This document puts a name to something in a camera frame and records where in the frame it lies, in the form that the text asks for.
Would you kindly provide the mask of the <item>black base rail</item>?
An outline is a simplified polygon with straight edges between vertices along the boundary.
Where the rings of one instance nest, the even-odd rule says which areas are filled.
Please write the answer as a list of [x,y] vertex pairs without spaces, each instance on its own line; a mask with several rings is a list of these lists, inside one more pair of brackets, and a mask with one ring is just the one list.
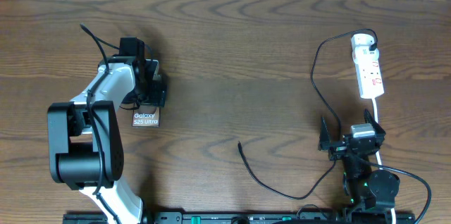
[[[180,212],[158,212],[151,219],[154,224],[270,224],[270,223],[392,223],[389,216],[386,218],[383,214],[359,213],[354,214],[352,222],[346,221],[338,215],[325,217],[319,211],[304,211],[296,214],[210,214],[210,213],[180,213]],[[396,223],[408,224],[415,223],[415,217],[412,213],[397,213]],[[67,213],[63,215],[63,224],[93,224],[108,223],[107,217],[102,213]]]

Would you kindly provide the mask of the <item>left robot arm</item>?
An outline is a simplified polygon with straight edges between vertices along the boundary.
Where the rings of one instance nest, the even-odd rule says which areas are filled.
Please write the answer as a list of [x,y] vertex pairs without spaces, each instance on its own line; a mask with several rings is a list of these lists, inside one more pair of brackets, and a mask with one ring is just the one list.
[[154,59],[114,56],[68,102],[47,111],[52,179],[89,197],[98,213],[66,213],[63,223],[152,223],[143,199],[123,177],[117,111],[125,105],[163,106],[166,90]]

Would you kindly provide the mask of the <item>Galaxy S25 Ultra smartphone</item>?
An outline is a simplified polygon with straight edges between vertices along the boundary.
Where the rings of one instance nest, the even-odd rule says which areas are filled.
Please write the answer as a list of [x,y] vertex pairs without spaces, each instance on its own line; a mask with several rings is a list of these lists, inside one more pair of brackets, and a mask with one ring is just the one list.
[[159,127],[160,126],[160,108],[156,106],[140,106],[133,111],[133,127]]

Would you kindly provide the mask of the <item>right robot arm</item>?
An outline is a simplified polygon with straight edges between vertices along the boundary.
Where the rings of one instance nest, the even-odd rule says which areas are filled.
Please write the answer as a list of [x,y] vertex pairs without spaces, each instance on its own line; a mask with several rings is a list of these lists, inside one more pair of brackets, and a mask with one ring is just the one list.
[[342,161],[343,187],[351,204],[342,210],[346,223],[397,223],[395,197],[400,179],[386,169],[369,164],[369,157],[378,152],[385,139],[385,130],[365,110],[365,123],[353,125],[351,133],[333,141],[324,119],[318,149],[328,152],[332,161]]

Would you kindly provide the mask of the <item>white power strip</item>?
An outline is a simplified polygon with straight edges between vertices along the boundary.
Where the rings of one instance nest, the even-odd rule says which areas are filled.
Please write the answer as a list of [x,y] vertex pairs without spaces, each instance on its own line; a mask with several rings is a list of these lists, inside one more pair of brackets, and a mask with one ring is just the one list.
[[359,95],[363,99],[375,99],[384,94],[379,51],[369,50],[369,46],[356,46],[352,52],[355,64]]

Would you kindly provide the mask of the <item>white USB charger adapter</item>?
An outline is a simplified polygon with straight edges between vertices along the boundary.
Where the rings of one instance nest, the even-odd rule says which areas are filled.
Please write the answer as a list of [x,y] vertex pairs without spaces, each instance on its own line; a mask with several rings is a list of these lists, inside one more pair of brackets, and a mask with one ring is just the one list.
[[368,46],[370,51],[374,51],[377,48],[377,42],[372,35],[368,34],[355,34],[351,38],[352,49],[355,50],[358,46]]

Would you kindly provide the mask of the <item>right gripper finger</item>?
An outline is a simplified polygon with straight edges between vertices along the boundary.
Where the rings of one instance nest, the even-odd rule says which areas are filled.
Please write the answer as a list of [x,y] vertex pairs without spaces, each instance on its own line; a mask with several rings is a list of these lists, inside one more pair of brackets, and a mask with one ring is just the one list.
[[324,117],[321,118],[321,129],[319,135],[318,150],[327,151],[330,148],[331,140]]
[[376,122],[375,118],[371,115],[368,109],[364,110],[364,120],[372,126],[376,135],[386,135],[385,130],[378,124],[378,122]]

